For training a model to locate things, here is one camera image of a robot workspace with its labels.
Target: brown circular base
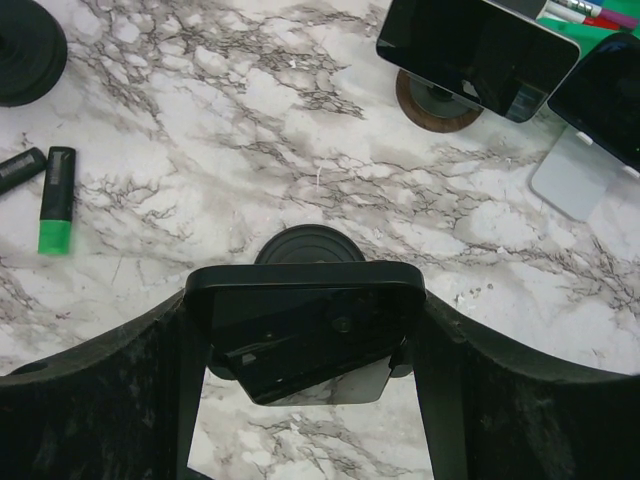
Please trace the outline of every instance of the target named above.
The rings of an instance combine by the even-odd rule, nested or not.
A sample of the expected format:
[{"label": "brown circular base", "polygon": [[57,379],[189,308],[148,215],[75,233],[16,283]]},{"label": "brown circular base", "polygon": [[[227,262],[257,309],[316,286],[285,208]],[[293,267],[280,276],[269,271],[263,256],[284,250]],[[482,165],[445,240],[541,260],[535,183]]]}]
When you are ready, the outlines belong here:
[{"label": "brown circular base", "polygon": [[411,95],[411,78],[404,70],[398,72],[396,79],[396,96],[404,114],[413,123],[425,130],[437,133],[451,133],[471,125],[482,113],[480,110],[468,110],[460,116],[444,118],[424,110]]}]

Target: round stand base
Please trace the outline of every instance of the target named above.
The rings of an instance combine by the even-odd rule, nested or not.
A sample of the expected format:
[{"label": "round stand base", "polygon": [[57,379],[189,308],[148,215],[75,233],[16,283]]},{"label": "round stand base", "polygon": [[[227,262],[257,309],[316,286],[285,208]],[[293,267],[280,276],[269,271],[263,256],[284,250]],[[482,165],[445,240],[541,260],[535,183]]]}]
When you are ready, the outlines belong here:
[{"label": "round stand base", "polygon": [[33,0],[0,2],[0,106],[31,103],[49,92],[67,63],[58,22]]},{"label": "round stand base", "polygon": [[364,262],[358,246],[346,235],[322,225],[300,225],[267,242],[256,264]]},{"label": "round stand base", "polygon": [[396,96],[404,114],[425,130],[451,133],[471,125],[482,113],[454,100],[438,87],[414,80],[404,70],[398,72]]}]

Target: highlighter cap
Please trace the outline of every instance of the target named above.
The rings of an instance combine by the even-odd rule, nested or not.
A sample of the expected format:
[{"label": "highlighter cap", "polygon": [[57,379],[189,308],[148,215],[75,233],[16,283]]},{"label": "highlighter cap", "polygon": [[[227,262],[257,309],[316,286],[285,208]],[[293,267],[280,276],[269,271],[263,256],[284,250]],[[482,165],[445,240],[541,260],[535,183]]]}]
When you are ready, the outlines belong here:
[{"label": "highlighter cap", "polygon": [[40,220],[39,254],[67,255],[70,243],[71,222],[66,220]]}]

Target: marble surface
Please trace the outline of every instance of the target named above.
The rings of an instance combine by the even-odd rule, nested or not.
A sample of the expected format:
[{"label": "marble surface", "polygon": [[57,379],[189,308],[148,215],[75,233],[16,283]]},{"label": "marble surface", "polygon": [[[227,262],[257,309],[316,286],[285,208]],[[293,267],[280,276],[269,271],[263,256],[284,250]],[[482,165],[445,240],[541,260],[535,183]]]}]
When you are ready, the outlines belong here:
[{"label": "marble surface", "polygon": [[[323,223],[525,344],[640,371],[640,189],[589,222],[528,179],[564,125],[485,112],[422,131],[374,41],[388,0],[41,0],[69,40],[40,101],[0,110],[0,157],[79,152],[73,255],[36,255],[42,177],[0,198],[0,373],[105,332],[199,266]],[[190,463],[218,480],[430,479],[411,377],[359,407],[263,408],[207,377]]]}]

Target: green object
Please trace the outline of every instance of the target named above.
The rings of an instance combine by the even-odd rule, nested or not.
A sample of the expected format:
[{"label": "green object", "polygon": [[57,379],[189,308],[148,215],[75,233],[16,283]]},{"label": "green object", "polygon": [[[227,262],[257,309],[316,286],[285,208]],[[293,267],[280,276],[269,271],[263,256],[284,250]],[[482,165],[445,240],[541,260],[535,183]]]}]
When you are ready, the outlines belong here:
[{"label": "green object", "polygon": [[[638,0],[606,0],[602,6],[630,17],[640,18],[640,1]],[[614,30],[606,28],[561,22],[550,18],[540,18],[538,23],[578,42],[581,50],[580,58],[584,58],[609,35],[616,33]],[[640,27],[636,28],[632,33],[640,38]]]},{"label": "green object", "polygon": [[67,220],[40,220],[39,254],[67,255],[70,244],[71,222]]}]

